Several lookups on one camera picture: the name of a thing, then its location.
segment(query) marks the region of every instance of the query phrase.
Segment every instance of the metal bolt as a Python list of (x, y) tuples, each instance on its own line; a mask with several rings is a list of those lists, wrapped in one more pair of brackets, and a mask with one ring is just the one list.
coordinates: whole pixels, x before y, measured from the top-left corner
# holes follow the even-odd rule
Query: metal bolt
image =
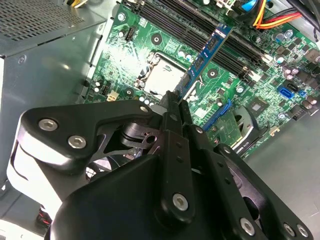
[(178, 121), (178, 118), (177, 118), (177, 116), (176, 115), (174, 115), (174, 114), (170, 114), (170, 118), (172, 118), (173, 120), (175, 120), (175, 121)]
[(305, 230), (305, 228), (303, 226), (298, 224), (297, 228), (298, 228), (298, 230), (299, 230), (299, 232), (301, 233), (302, 236), (304, 236), (305, 238), (309, 237), (308, 232)]
[(202, 130), (202, 128), (201, 127), (196, 127), (195, 128), (195, 130), (198, 132), (198, 133), (200, 133), (200, 134), (203, 134), (204, 133), (204, 131)]
[(52, 119), (42, 119), (38, 123), (39, 128), (44, 131), (54, 131), (58, 128), (58, 124)]
[(141, 109), (141, 111), (143, 111), (143, 112), (145, 112), (145, 113), (148, 112), (148, 109), (146, 109), (144, 106), (141, 106), (140, 109)]
[(231, 153), (230, 150), (229, 150), (229, 148), (227, 148), (226, 146), (223, 147), (223, 150), (224, 150), (227, 154), (230, 154), (230, 153)]
[(68, 144), (74, 149), (83, 149), (87, 142), (82, 136), (74, 135), (69, 137)]
[(21, 57), (19, 57), (18, 64), (23, 64), (26, 61), (26, 58), (26, 55), (22, 55)]
[(255, 235), (255, 228), (254, 228), (254, 226), (252, 225), (252, 223), (248, 219), (246, 219), (244, 217), (241, 218), (240, 219), (240, 224), (241, 224), (242, 229), (247, 234), (249, 234), (250, 236)]
[(296, 234), (294, 232), (294, 230), (288, 225), (288, 224), (283, 224), (285, 230), (292, 236), (294, 237)]
[(123, 22), (125, 19), (126, 19), (126, 15), (125, 15), (123, 12), (120, 12), (120, 13), (118, 14), (118, 20), (119, 20), (120, 22)]
[(180, 211), (186, 211), (189, 207), (188, 201), (185, 198), (185, 196), (183, 196), (180, 193), (175, 193), (172, 197), (172, 201), (174, 206), (179, 209)]

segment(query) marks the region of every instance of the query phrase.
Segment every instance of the mounting hole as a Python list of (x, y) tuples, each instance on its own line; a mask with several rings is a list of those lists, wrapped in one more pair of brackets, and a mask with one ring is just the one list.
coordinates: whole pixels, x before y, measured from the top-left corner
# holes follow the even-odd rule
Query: mounting hole
[(228, 184), (228, 185), (231, 184), (230, 180), (229, 180), (227, 177), (224, 179), (224, 181), (225, 181), (225, 183)]
[(177, 156), (177, 157), (176, 157), (176, 160), (177, 160), (179, 163), (183, 163), (183, 162), (184, 162), (184, 160), (183, 160), (182, 157), (180, 157), (180, 156)]
[(152, 143), (154, 143), (156, 140), (157, 140), (157, 137), (156, 137), (156, 136), (148, 136), (145, 141), (146, 141), (147, 144), (152, 144)]
[(162, 43), (162, 36), (159, 33), (155, 33), (151, 36), (151, 42), (158, 46)]

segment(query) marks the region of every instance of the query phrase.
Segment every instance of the gray metal panel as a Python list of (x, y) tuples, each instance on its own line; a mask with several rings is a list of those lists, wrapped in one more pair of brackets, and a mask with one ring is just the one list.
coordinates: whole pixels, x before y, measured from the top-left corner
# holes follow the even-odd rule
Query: gray metal panel
[[(28, 50), (30, 48), (36, 47), (40, 44), (46, 43), (48, 41), (52, 41), (54, 39), (57, 39), (59, 37), (63, 37), (66, 35), (74, 34), (82, 29), (94, 26), (96, 24), (102, 23), (105, 21), (105, 19), (93, 11), (90, 11), (88, 9), (81, 9), (81, 8), (73, 8), (68, 5), (62, 5), (62, 6), (55, 6), (58, 9), (61, 9), (64, 11), (64, 18), (66, 19), (62, 23), (62, 28), (59, 28), (57, 30), (52, 30), (49, 32), (45, 32), (42, 34), (39, 34), (37, 36), (33, 36), (30, 38), (26, 38), (24, 40), (14, 41), (9, 37), (4, 36), (4, 34), (0, 34), (0, 56), (12, 56), (14, 54), (17, 54), (19, 52)], [(48, 7), (47, 5), (44, 5), (43, 12), (37, 12), (36, 17), (38, 16), (39, 19), (46, 16), (46, 11), (50, 13), (53, 9)], [(21, 16), (23, 19), (20, 19), (15, 21), (15, 23), (19, 26), (21, 24), (26, 25), (24, 22), (25, 20), (28, 20), (28, 14)], [(79, 18), (83, 20), (82, 22), (77, 22), (76, 24), (73, 23), (70, 18)]]
[(320, 114), (292, 120), (250, 155), (249, 166), (320, 239)]
[(86, 79), (98, 42), (100, 25), (92, 26), (23, 52), (4, 61), (0, 110), (0, 176), (12, 149), (22, 112), (36, 107), (74, 103)]

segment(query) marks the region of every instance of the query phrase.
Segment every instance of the blue ram stick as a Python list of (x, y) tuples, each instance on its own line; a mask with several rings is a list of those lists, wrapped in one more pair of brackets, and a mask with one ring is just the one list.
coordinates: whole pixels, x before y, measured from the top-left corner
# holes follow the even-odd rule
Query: blue ram stick
[(205, 125), (203, 125), (202, 129), (206, 132), (208, 131), (211, 126), (218, 120), (218, 118), (220, 116), (222, 116), (223, 114), (225, 114), (228, 109), (232, 106), (232, 103), (230, 101), (230, 99), (228, 99), (228, 101), (226, 102), (225, 105), (223, 105), (222, 107), (220, 107), (213, 115), (212, 117), (209, 118), (209, 120), (205, 123)]
[(185, 97), (190, 88), (197, 81), (197, 78), (200, 77), (206, 66), (228, 38), (231, 31), (230, 27), (221, 23), (214, 30), (210, 39), (207, 41), (201, 52), (199, 52), (198, 56), (194, 59), (191, 66), (174, 89), (174, 92), (178, 95), (179, 101)]

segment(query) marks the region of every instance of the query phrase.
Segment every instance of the yellow wire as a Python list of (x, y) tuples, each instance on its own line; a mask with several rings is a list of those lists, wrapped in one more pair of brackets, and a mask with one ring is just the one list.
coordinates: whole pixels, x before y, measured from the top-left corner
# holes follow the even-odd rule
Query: yellow wire
[(273, 22), (270, 22), (270, 23), (261, 24), (260, 27), (273, 26), (273, 25), (275, 25), (275, 24), (281, 23), (281, 22), (286, 21), (286, 20), (288, 20), (288, 19), (291, 19), (291, 18), (293, 18), (293, 17), (295, 17), (295, 16), (288, 16), (288, 17), (285, 17), (285, 18), (283, 18), (283, 19), (279, 19), (279, 20), (277, 20), (277, 21), (273, 21)]
[(258, 16), (256, 17), (253, 26), (257, 25), (259, 19), (261, 18), (262, 13), (265, 11), (267, 0), (263, 0)]
[(74, 0), (74, 2), (71, 4), (71, 7), (76, 6), (79, 2), (80, 2), (80, 0)]

